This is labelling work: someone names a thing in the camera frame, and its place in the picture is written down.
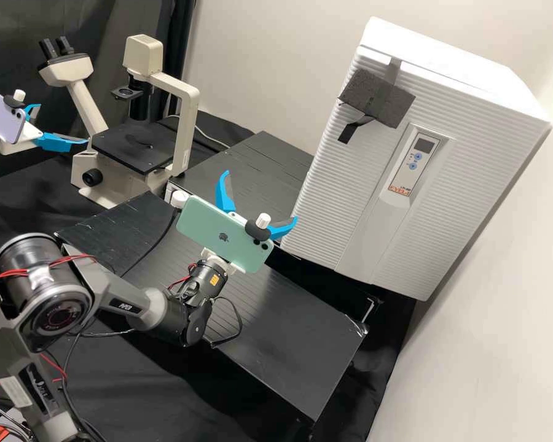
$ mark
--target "label sticker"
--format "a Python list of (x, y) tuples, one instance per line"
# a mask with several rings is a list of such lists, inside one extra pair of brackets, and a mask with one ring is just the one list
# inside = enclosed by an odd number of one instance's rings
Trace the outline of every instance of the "label sticker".
[(111, 299), (111, 302), (109, 302), (109, 305), (111, 307), (115, 307), (130, 313), (137, 314), (141, 312), (141, 309), (139, 307), (134, 306), (133, 304), (130, 304), (128, 302), (121, 301), (120, 299), (117, 299), (117, 298)]
[(182, 168), (186, 169), (186, 167), (189, 165), (189, 158), (190, 158), (190, 149), (187, 149), (184, 152), (184, 156), (182, 157)]
[(20, 382), (16, 377), (9, 376), (8, 378), (1, 378), (0, 386), (2, 387), (4, 392), (8, 395), (10, 400), (12, 400), (12, 403), (14, 404), (15, 407), (23, 408), (26, 406), (33, 405), (31, 398), (26, 393), (23, 386), (20, 385)]

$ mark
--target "blue clamp jaw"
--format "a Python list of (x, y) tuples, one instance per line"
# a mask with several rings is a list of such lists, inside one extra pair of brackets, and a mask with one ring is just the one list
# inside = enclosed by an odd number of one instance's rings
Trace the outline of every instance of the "blue clamp jaw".
[[(34, 123), (40, 108), (40, 104), (29, 104), (25, 108), (26, 120)], [(40, 148), (51, 152), (69, 152), (75, 144), (86, 144), (87, 142), (87, 139), (68, 139), (51, 132), (43, 132), (42, 136), (33, 140), (33, 143)]]
[[(223, 172), (219, 177), (219, 181), (217, 181), (217, 185), (215, 186), (215, 205), (225, 213), (235, 212), (229, 171)], [(267, 227), (270, 232), (269, 239), (275, 241), (282, 238), (295, 227), (295, 224), (297, 224), (297, 217), (291, 217), (288, 220), (270, 224)]]

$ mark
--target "gray foam pad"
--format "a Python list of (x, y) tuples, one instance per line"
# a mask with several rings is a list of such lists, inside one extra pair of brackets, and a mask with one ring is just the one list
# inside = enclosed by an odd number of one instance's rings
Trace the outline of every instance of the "gray foam pad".
[(357, 70), (339, 96), (341, 101), (394, 129), (415, 98), (366, 69)]

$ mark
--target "incubator control panel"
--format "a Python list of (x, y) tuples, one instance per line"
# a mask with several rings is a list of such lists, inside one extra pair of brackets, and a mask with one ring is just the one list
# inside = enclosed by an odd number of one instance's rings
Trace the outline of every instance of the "incubator control panel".
[(440, 139), (418, 133), (391, 180), (389, 190), (410, 196), (440, 142)]

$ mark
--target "white knob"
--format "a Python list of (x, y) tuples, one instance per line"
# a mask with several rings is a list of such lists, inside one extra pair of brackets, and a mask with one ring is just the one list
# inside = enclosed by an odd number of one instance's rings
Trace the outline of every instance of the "white knob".
[(16, 89), (14, 91), (14, 95), (13, 95), (14, 99), (16, 101), (24, 101), (25, 100), (25, 97), (26, 97), (26, 93), (25, 91), (23, 91), (22, 89)]
[(172, 193), (172, 198), (170, 198), (170, 206), (178, 207), (179, 209), (182, 209), (184, 205), (186, 204), (186, 200), (188, 200), (190, 197), (188, 192), (185, 192), (184, 190), (175, 190)]
[(259, 228), (267, 228), (270, 224), (270, 215), (261, 213), (256, 219), (256, 226)]

